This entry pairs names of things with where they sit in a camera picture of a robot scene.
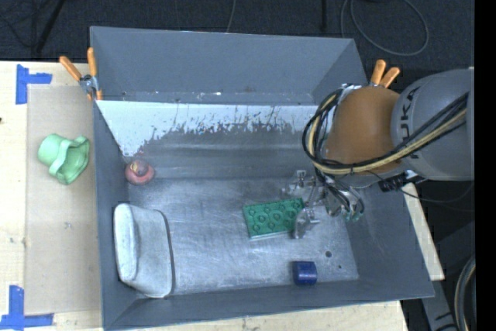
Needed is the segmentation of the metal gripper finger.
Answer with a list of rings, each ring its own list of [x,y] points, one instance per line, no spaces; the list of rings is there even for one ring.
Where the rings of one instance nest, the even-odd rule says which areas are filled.
[[[312,230],[319,223],[320,219],[316,216],[315,208],[304,207],[296,215],[292,237],[296,240],[302,239],[309,230]]]
[[[315,177],[309,177],[305,170],[297,170],[284,187],[284,198],[300,198],[303,202],[309,202],[315,190]]]

